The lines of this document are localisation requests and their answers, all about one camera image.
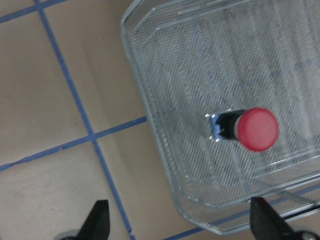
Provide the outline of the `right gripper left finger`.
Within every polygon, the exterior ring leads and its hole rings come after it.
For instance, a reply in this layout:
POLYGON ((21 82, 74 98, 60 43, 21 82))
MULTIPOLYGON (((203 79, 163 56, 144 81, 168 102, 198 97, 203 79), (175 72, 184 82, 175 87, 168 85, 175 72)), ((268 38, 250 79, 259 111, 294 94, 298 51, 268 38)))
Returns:
POLYGON ((97 200, 79 230, 76 240, 107 240, 111 231, 108 200, 97 200))

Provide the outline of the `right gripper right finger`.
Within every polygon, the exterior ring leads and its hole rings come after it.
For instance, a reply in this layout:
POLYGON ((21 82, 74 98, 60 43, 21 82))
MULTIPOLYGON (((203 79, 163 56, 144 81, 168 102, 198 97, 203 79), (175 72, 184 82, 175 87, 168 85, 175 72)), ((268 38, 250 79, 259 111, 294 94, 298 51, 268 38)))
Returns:
POLYGON ((262 197, 250 200, 250 230, 256 240, 302 239, 262 197))

